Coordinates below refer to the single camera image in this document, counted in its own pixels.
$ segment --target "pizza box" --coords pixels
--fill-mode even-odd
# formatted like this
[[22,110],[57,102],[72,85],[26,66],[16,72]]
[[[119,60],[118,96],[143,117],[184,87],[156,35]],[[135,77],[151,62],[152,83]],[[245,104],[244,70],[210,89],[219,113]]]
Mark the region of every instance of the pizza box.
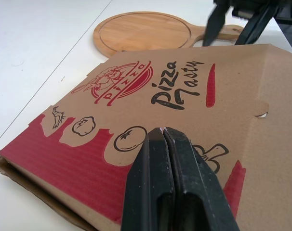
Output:
[[272,45],[119,52],[0,150],[0,172],[85,230],[118,231],[153,128],[184,132],[242,231],[292,231],[292,54]]

